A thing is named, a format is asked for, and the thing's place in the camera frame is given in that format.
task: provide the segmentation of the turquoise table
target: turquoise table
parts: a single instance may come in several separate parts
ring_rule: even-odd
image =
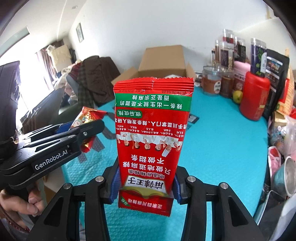
[[[113,112],[114,102],[100,109]],[[254,215],[263,187],[267,159],[267,127],[263,118],[254,122],[243,117],[238,105],[221,96],[209,97],[195,88],[191,113],[200,119],[185,135],[179,160],[190,175],[204,183],[227,182]],[[67,182],[87,183],[113,165],[117,157],[114,122],[104,119],[109,135],[100,133],[96,150],[83,154],[63,166]],[[112,241],[178,241],[181,239],[186,205],[173,203],[171,216],[119,209],[118,199],[105,205]],[[84,206],[80,211],[84,221]],[[211,240],[211,205],[207,205],[207,236]]]

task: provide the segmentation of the red container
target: red container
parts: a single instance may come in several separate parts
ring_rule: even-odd
[[[246,73],[240,112],[248,119],[257,121],[263,114],[268,99],[270,81],[251,72]]]

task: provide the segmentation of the black robotic device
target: black robotic device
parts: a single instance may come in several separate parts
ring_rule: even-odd
[[[104,122],[93,121],[59,134],[56,132],[61,125],[48,126],[18,140],[14,124],[20,84],[18,66],[19,62],[0,66],[0,82],[3,76],[9,82],[4,92],[0,91],[3,99],[0,104],[0,190],[6,189],[27,200],[35,181],[79,156],[83,140],[102,132]],[[102,176],[87,184],[74,187],[64,184],[40,217],[30,217],[35,225],[27,240],[79,240],[79,207],[85,202],[86,240],[109,241],[104,204],[114,202],[119,188],[118,160],[107,167]],[[173,193],[179,204],[187,204],[182,241],[205,240],[206,202],[212,202],[212,240],[264,240],[254,219],[227,183],[204,184],[178,166]]]

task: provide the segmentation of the cardboard box flap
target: cardboard box flap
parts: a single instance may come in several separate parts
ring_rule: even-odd
[[[193,78],[194,80],[196,78],[196,73],[194,72],[190,64],[186,66],[186,77]]]
[[[112,80],[111,83],[113,85],[115,85],[115,83],[118,82],[118,81],[130,80],[130,79],[134,79],[134,78],[138,78],[138,77],[139,77],[138,71],[134,67],[131,67],[127,71],[123,72],[120,76],[118,76],[117,78]]]
[[[185,70],[185,60],[181,45],[153,47],[145,50],[139,72],[165,69]]]

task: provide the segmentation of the metal bolt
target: metal bolt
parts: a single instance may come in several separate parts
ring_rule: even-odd
[[[227,189],[228,188],[228,184],[227,183],[221,183],[220,187],[222,187],[223,189]]]
[[[194,176],[189,176],[187,177],[187,180],[190,181],[191,183],[195,182],[196,178]]]
[[[65,183],[65,184],[63,185],[63,188],[64,188],[64,189],[69,189],[71,186],[72,186],[71,183]]]
[[[100,182],[104,181],[104,177],[102,177],[102,176],[98,176],[98,177],[96,177],[96,181],[97,181],[98,183],[100,183]]]

